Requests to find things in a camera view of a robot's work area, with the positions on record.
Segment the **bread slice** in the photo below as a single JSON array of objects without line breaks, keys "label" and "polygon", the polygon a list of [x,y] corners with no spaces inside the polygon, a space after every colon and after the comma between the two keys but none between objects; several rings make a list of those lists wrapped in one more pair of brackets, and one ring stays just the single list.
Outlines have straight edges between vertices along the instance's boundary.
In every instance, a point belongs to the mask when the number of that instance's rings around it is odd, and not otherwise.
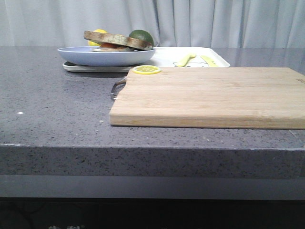
[{"label": "bread slice", "polygon": [[92,52],[134,52],[138,50],[126,46],[120,46],[117,48],[109,48],[109,47],[92,48],[91,51]]},{"label": "bread slice", "polygon": [[110,43],[110,44],[135,48],[138,50],[145,50],[145,51],[151,50],[153,48],[153,45],[150,42],[146,42],[140,39],[126,37],[118,34],[84,31],[83,37],[86,40],[98,44]]}]

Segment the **light blue plate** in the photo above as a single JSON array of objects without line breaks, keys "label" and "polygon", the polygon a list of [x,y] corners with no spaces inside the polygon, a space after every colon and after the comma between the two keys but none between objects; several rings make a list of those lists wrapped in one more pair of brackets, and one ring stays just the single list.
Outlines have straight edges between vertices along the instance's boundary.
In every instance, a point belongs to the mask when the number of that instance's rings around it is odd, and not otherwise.
[{"label": "light blue plate", "polygon": [[131,66],[150,60],[155,49],[129,52],[94,52],[94,46],[59,48],[60,56],[73,64],[94,67]]}]

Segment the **white serving tray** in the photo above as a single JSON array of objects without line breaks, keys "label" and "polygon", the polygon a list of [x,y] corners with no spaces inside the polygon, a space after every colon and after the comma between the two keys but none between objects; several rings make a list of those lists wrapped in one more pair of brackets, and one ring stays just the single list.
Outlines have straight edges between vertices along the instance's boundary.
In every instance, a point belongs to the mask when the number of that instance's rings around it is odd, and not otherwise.
[{"label": "white serving tray", "polygon": [[153,57],[143,63],[131,66],[118,67],[94,67],[86,65],[73,64],[65,60],[63,67],[70,72],[99,72],[99,73],[124,73],[138,65],[154,65],[158,67],[174,67],[175,64],[188,53],[195,53],[196,57],[191,58],[186,64],[187,67],[209,67],[201,55],[211,57],[216,61],[218,67],[229,67],[230,64],[224,60],[219,54],[210,48],[204,47],[155,47]]}]

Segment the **lemon slice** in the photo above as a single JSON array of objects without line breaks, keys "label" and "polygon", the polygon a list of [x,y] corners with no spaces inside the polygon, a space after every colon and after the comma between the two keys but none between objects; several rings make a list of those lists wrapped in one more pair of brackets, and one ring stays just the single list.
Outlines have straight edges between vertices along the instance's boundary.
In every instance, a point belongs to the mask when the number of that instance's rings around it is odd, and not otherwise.
[{"label": "lemon slice", "polygon": [[132,72],[137,74],[157,74],[161,69],[154,65],[140,65],[132,68]]}]

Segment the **yellow plastic knife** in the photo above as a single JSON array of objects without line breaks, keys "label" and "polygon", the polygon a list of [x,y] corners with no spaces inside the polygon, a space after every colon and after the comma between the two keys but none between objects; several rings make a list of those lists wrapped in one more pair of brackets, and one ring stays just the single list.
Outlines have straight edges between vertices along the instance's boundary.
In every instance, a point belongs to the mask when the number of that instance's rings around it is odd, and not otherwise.
[{"label": "yellow plastic knife", "polygon": [[209,67],[218,67],[218,64],[216,63],[216,61],[213,60],[211,57],[204,56],[204,55],[201,55],[200,57],[204,60],[204,62],[205,62]]}]

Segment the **fried egg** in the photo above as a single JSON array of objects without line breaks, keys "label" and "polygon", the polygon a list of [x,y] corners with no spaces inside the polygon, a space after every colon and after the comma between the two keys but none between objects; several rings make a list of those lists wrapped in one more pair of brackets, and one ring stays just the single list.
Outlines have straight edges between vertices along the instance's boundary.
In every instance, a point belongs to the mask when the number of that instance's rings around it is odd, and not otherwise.
[{"label": "fried egg", "polygon": [[109,47],[109,48],[117,48],[123,45],[116,45],[116,44],[111,44],[111,43],[103,43],[99,47]]}]

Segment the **green lime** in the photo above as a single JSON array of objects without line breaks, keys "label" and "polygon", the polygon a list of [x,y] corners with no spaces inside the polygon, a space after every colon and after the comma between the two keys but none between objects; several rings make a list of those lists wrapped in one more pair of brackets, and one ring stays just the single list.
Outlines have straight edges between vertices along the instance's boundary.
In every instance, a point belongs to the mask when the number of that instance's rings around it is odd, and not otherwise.
[{"label": "green lime", "polygon": [[130,34],[129,37],[131,38],[136,38],[139,40],[143,40],[145,42],[149,42],[152,46],[154,46],[154,40],[152,35],[149,34],[149,32],[144,31],[144,30],[133,30]]}]

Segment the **wooden cutting board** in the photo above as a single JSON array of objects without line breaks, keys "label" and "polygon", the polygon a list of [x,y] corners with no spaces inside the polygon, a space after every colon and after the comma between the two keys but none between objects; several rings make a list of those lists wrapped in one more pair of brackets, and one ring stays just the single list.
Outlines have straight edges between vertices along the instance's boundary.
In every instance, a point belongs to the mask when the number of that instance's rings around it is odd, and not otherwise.
[{"label": "wooden cutting board", "polygon": [[284,67],[129,72],[111,125],[304,129],[305,77]]}]

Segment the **yellow lemon left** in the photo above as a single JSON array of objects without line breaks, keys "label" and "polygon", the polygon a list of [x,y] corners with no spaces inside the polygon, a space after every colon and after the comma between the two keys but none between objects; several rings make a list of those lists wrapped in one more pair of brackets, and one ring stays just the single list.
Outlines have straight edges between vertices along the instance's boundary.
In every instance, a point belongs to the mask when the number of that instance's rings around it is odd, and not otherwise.
[{"label": "yellow lemon left", "polygon": [[[103,29],[96,29],[96,30],[94,30],[94,32],[108,33],[106,30],[103,30]],[[88,41],[88,45],[89,46],[100,46],[100,44],[92,42],[92,41]]]}]

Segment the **grey curtain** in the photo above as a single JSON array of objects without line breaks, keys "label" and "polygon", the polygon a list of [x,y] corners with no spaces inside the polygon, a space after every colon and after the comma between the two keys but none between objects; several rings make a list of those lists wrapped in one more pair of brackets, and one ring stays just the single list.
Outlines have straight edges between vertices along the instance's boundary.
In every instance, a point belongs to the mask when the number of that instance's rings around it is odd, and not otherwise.
[{"label": "grey curtain", "polygon": [[148,31],[158,46],[304,48],[302,0],[3,0],[1,46],[83,46],[83,32]]}]

